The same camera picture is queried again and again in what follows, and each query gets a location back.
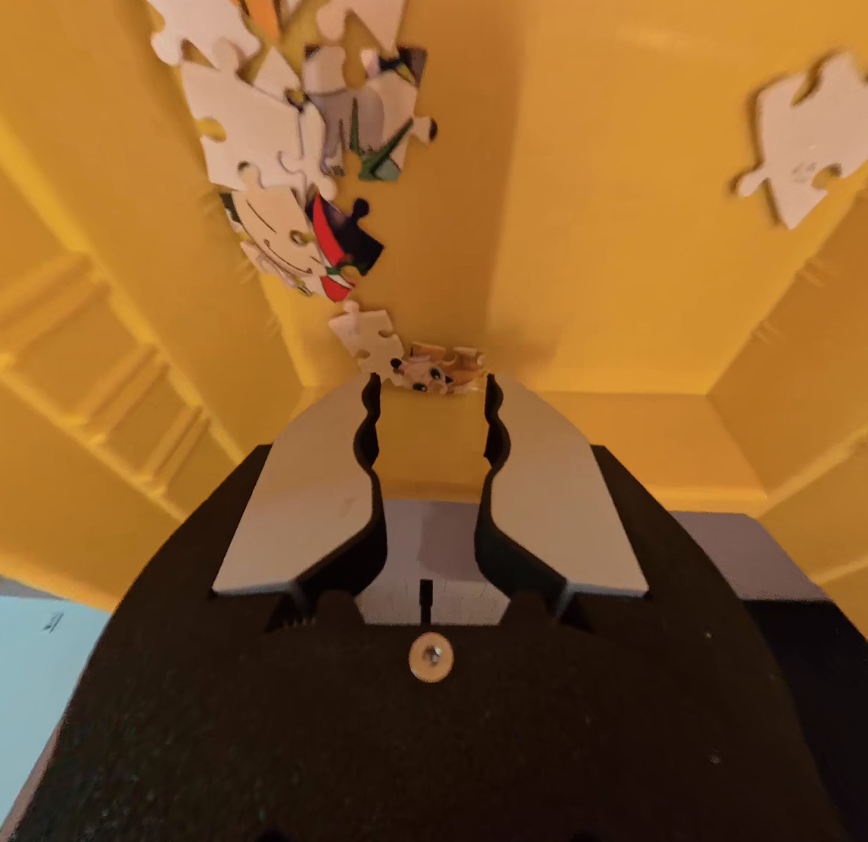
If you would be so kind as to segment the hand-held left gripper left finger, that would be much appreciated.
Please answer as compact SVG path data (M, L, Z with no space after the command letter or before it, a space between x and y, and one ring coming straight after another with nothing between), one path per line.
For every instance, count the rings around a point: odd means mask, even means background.
M381 388L379 375L359 374L277 435L212 584L217 595L356 596L382 571Z

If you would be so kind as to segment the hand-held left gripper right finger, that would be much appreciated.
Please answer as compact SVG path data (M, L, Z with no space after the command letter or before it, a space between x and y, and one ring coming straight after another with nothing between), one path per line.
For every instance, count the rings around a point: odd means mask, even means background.
M549 402L488 375L476 565L509 601L535 596L563 615L584 596L639 600L649 585L592 445Z

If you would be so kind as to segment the heap of printed puzzle pieces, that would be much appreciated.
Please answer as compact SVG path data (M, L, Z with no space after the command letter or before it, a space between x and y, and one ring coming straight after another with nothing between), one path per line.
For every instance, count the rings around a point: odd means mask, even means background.
M553 392L700 394L866 182L866 0L145 0L325 297Z

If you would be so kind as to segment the yellow plastic bin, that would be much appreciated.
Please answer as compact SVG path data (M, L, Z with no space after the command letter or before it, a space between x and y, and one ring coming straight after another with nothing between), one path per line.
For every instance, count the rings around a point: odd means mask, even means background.
M113 609L355 367L261 277L143 0L2 0L2 575ZM408 0L428 51L357 294L486 352L678 511L757 516L866 633L866 166L799 226L755 111L852 55L866 0Z

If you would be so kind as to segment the tan cat puzzle piece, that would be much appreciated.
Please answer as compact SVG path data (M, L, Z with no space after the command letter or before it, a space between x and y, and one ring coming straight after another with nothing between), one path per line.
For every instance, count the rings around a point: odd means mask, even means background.
M468 347L447 349L413 343L409 354L390 361L392 381L414 392L459 395L478 387L485 374L482 350Z

